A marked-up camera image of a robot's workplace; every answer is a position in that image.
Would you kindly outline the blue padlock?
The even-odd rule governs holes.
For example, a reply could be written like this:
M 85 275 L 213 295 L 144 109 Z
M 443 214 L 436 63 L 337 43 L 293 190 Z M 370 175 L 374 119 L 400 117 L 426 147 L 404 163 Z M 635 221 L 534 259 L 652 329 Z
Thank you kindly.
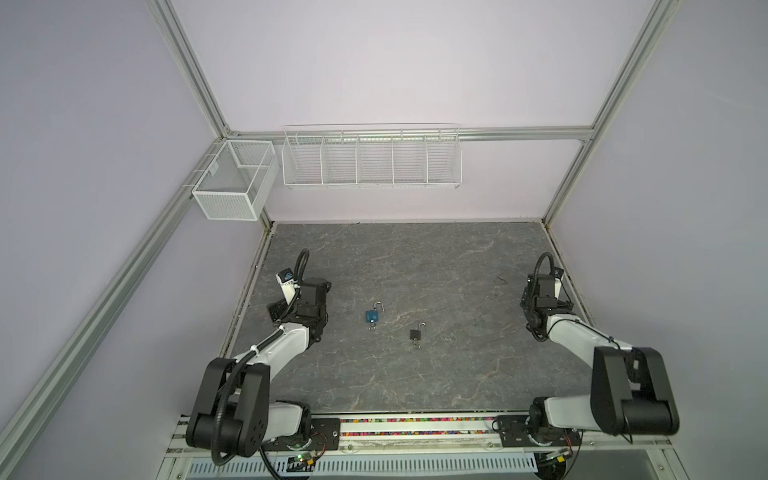
M 365 312 L 365 322 L 371 329 L 376 328 L 384 310 L 384 304 L 381 301 L 375 301 L 372 307 Z

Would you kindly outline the grey padlock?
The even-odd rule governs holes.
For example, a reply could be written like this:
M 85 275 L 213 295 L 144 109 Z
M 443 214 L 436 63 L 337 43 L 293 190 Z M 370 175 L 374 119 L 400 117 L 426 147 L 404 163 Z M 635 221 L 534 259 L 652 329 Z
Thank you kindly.
M 425 322 L 420 322 L 415 329 L 410 330 L 410 340 L 414 344 L 418 344 L 422 339 L 423 331 L 426 328 Z

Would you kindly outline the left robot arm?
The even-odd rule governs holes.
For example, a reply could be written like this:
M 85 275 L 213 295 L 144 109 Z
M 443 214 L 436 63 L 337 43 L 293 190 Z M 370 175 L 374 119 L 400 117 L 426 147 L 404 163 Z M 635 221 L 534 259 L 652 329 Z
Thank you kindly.
M 276 279 L 283 298 L 267 306 L 273 331 L 234 357 L 217 357 L 206 367 L 189 416 L 188 446 L 205 449 L 223 466 L 236 457 L 262 454 L 271 441 L 288 448 L 312 443 L 310 407 L 271 399 L 271 383 L 291 360 L 321 341 L 328 323 L 330 281 L 307 278 L 310 251 L 300 251 L 292 268 Z

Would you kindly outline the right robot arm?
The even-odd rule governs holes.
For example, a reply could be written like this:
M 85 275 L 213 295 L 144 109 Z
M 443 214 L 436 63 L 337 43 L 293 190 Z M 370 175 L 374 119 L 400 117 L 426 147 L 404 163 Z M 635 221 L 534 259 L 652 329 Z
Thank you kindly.
M 537 397 L 528 413 L 528 435 L 545 443 L 553 431 L 602 432 L 633 442 L 636 435 L 672 436 L 680 415 L 661 353 L 620 341 L 583 321 L 564 291 L 564 270 L 542 253 L 526 278 L 520 307 L 526 330 L 552 342 L 591 370 L 590 391 Z

